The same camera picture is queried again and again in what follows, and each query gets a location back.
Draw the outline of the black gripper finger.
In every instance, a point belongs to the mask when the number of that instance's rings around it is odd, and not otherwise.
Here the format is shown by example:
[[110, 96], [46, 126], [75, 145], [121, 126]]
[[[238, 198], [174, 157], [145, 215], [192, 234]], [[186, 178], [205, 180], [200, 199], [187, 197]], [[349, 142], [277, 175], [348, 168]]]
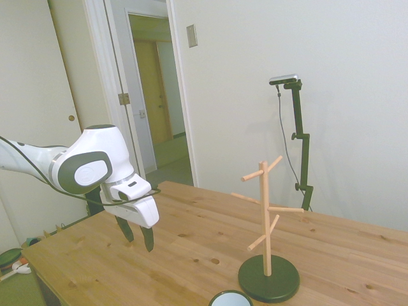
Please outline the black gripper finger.
[[142, 232], [143, 235], [143, 239], [144, 239], [144, 244], [145, 244], [145, 248], [148, 252], [151, 252], [154, 248], [154, 232], [153, 232], [153, 228], [146, 228], [143, 226], [140, 226], [140, 230]]
[[126, 240], [132, 242], [134, 240], [134, 235], [128, 221], [118, 216], [116, 216], [115, 219]]

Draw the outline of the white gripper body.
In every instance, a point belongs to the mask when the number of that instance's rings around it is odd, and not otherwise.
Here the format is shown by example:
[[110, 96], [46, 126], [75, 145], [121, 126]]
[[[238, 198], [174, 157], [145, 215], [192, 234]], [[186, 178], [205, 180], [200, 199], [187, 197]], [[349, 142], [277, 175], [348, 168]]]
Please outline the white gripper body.
[[144, 228], [151, 228], [158, 222], [159, 213], [150, 191], [145, 194], [130, 191], [122, 191], [122, 193], [129, 198], [129, 203], [114, 206], [105, 205], [104, 209], [107, 212]]

